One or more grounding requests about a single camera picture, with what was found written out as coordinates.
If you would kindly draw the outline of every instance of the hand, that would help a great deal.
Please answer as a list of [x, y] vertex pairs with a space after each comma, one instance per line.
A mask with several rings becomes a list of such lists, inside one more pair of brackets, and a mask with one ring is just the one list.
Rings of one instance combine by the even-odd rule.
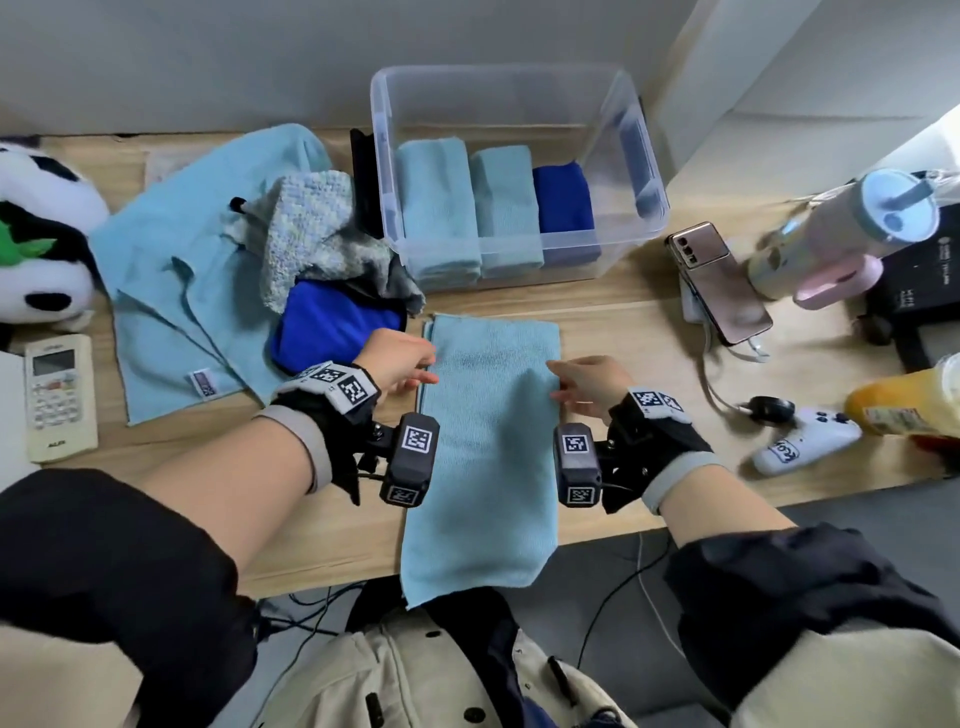
[[373, 377], [382, 392], [409, 392], [420, 383], [436, 384], [440, 379], [420, 367], [437, 360], [437, 350], [426, 339], [391, 328], [374, 331], [353, 360]]
[[610, 408], [620, 404], [634, 379], [612, 356], [583, 356], [568, 361], [553, 360], [547, 369], [560, 378], [560, 389], [550, 397], [568, 411], [598, 417], [610, 424]]

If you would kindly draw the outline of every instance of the pink handle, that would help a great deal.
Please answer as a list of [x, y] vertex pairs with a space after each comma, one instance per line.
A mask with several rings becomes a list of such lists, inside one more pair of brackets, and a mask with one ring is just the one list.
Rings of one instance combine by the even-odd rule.
[[848, 255], [805, 280], [793, 301], [815, 311], [869, 291], [883, 275], [883, 261], [872, 255]]

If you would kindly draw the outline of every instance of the clear plastic bin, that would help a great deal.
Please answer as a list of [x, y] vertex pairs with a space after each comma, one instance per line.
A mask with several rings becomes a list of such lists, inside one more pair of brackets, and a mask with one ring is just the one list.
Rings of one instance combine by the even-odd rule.
[[[395, 154], [410, 139], [458, 136], [469, 154], [526, 144], [535, 167], [576, 160], [584, 170], [595, 230], [539, 234], [542, 268], [518, 278], [481, 278], [476, 288], [597, 278], [666, 227], [670, 207], [636, 89], [617, 66], [395, 66], [373, 76], [371, 105], [383, 229], [404, 264], [455, 244], [404, 234]], [[484, 258], [518, 242], [479, 240]]]

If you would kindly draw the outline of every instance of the white game controller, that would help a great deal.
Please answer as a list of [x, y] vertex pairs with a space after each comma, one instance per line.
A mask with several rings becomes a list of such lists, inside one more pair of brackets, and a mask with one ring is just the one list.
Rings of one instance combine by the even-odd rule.
[[761, 474], [790, 473], [852, 445], [863, 435], [847, 415], [828, 409], [801, 407], [793, 422], [785, 437], [754, 453], [754, 466]]

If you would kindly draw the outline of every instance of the person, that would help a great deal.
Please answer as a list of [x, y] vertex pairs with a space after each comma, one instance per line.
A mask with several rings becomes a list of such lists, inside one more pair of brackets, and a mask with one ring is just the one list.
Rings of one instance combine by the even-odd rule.
[[[423, 369], [435, 357], [429, 342], [381, 329], [354, 364], [389, 393], [435, 384]], [[629, 420], [636, 384], [612, 358], [546, 365], [560, 382], [552, 397], [570, 413]], [[96, 471], [45, 470], [0, 494], [5, 629], [115, 643], [142, 674], [138, 725], [208, 724], [250, 677], [268, 631], [237, 595], [238, 572], [343, 462], [324, 440], [342, 445], [342, 436], [318, 425], [310, 400], [280, 394], [139, 489]], [[655, 508], [678, 547], [665, 579], [683, 610], [684, 653], [731, 725], [960, 725], [960, 634], [935, 596], [858, 533], [798, 527], [715, 464], [688, 418], [636, 412], [622, 467], [642, 481], [633, 497], [660, 484]], [[257, 728], [634, 725], [588, 677], [526, 637], [493, 589], [350, 621], [352, 631], [276, 688]], [[11, 679], [0, 669], [0, 685]], [[103, 690], [66, 712], [50, 694], [58, 684], [41, 692], [18, 683], [59, 706], [58, 721], [45, 724], [118, 722], [102, 714], [84, 722]], [[4, 725], [17, 726], [16, 716], [6, 713]]]

